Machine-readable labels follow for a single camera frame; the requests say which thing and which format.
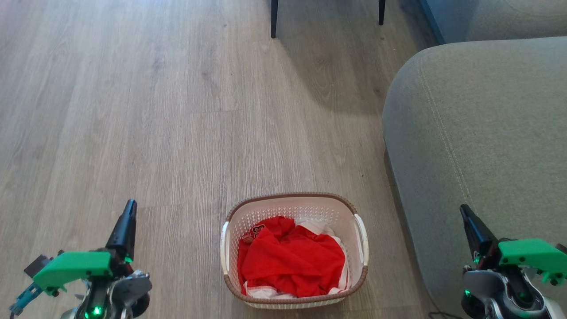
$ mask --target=basket handle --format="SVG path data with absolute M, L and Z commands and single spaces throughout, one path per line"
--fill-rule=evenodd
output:
M 222 233 L 221 233 L 221 266 L 222 266 L 222 273 L 224 275 L 229 274 L 229 266 L 226 263 L 227 261 L 230 260 L 228 242 L 226 240 L 228 231 L 229 231 L 229 222 L 226 221 L 225 224 L 222 226 Z
M 368 266 L 368 258 L 369 258 L 369 248 L 368 248 L 368 235 L 366 234 L 366 227 L 364 227 L 364 223 L 362 222 L 362 218 L 358 214 L 354 214 L 354 219 L 356 220 L 356 226 L 358 227 L 358 233 L 361 238 L 362 242 L 362 254 L 364 256 L 364 266 Z

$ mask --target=chair leg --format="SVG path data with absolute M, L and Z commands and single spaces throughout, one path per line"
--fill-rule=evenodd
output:
M 386 0 L 378 0 L 380 6 L 378 9 L 378 24 L 384 24 L 384 9 L 386 8 Z
M 276 37 L 276 25 L 278 22 L 278 2 L 279 0 L 272 0 L 272 39 Z

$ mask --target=gray sofa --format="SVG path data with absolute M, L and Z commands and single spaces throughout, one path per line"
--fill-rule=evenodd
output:
M 440 43 L 567 36 L 567 0 L 421 0 Z
M 567 244 L 567 37 L 441 45 L 387 95 L 384 140 L 433 301 L 464 316 L 459 206 L 496 236 Z M 567 288 L 544 292 L 567 310 Z

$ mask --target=white plastic basket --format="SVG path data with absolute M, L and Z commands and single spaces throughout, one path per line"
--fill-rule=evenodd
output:
M 276 216 L 296 221 L 318 219 L 326 222 L 341 239 L 346 250 L 349 289 L 334 295 L 294 299 L 258 299 L 241 293 L 238 280 L 238 243 L 258 222 Z M 338 303 L 358 290 L 368 272 L 368 236 L 354 207 L 344 198 L 324 193 L 281 194 L 253 198 L 238 204 L 226 219 L 221 234 L 221 264 L 229 290 L 246 304 L 263 309 L 302 309 Z

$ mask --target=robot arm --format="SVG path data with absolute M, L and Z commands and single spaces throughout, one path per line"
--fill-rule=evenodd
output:
M 65 284 L 82 279 L 87 293 L 79 307 L 62 319 L 126 319 L 138 317 L 148 307 L 150 275 L 133 271 L 137 203 L 131 199 L 119 217 L 104 248 L 95 251 L 60 251 L 55 258 L 39 256 L 24 270 L 33 283 L 10 306 L 18 316 L 39 294 L 57 297 Z
M 498 240 L 469 206 L 462 205 L 460 211 L 476 264 L 463 271 L 463 310 L 473 319 L 565 319 L 558 305 L 545 298 L 528 276 L 535 270 L 544 283 L 563 283 L 565 248 L 540 239 Z

